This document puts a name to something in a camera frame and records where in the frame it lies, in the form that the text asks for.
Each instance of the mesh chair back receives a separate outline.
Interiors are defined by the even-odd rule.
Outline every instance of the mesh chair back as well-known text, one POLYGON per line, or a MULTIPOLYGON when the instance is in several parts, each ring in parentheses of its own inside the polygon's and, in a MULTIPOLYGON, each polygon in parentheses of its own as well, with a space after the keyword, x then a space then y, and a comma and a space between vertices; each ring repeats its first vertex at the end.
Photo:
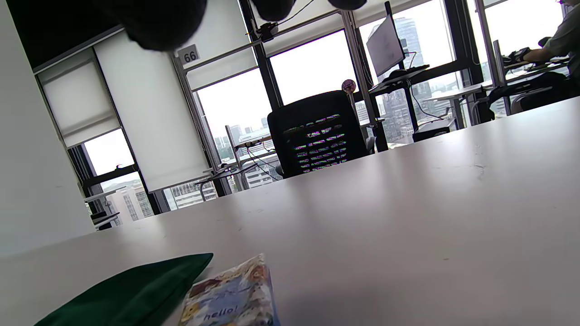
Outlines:
POLYGON ((268 125, 285 179, 368 155, 341 90, 281 107, 268 115, 268 125))

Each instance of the green pouch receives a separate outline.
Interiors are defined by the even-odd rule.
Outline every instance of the green pouch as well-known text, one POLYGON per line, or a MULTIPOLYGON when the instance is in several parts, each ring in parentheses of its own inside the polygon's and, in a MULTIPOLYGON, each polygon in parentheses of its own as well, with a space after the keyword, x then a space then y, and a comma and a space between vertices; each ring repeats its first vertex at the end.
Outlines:
POLYGON ((35 326, 159 326, 212 258, 203 253, 134 267, 86 290, 35 326))

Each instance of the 66 sign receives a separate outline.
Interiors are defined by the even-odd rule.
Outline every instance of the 66 sign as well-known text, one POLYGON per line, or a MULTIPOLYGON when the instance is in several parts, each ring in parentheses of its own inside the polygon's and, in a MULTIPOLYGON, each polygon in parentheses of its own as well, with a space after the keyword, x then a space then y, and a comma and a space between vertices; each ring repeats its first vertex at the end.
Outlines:
POLYGON ((197 52, 197 47, 195 44, 179 50, 177 55, 179 56, 179 60, 181 61, 182 65, 184 66, 188 63, 200 59, 200 54, 197 52))

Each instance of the colorful book cover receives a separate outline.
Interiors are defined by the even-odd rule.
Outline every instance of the colorful book cover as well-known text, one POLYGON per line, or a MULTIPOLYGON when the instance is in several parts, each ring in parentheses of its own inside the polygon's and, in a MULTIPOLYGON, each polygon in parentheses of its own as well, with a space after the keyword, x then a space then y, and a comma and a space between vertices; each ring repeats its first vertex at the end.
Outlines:
POLYGON ((270 271, 260 254, 194 284, 179 326, 280 326, 270 271))

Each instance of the sky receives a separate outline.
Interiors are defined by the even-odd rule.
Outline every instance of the sky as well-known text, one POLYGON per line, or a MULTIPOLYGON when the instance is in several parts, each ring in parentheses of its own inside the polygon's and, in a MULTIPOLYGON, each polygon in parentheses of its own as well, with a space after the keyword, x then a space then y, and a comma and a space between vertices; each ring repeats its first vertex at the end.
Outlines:
MULTIPOLYGON (((479 60, 484 62, 487 58, 474 0, 467 1, 476 34, 479 60)), ((432 66, 452 60, 448 25, 441 3, 441 0, 431 0, 394 15, 395 18, 415 20, 424 61, 432 66)), ((537 42, 545 36, 553 35, 562 21, 561 6, 555 0, 508 0, 488 8, 486 14, 492 39, 500 41, 503 54, 525 46, 537 48, 537 42)), ((363 40, 368 39, 373 26, 381 21, 361 26, 363 40)), ((271 58, 271 62, 285 104, 340 89, 346 79, 356 80, 342 31, 276 55, 271 58)), ((455 74, 439 78, 445 84, 454 80, 455 74)), ((271 111, 258 69, 199 90, 198 95, 213 137, 225 136, 225 125, 250 126, 257 130, 262 127, 261 119, 267 117, 271 111)), ((133 164, 120 130, 91 140, 85 145, 99 175, 113 171, 119 164, 133 164)), ((134 179, 135 175, 133 173, 115 182, 134 179)))

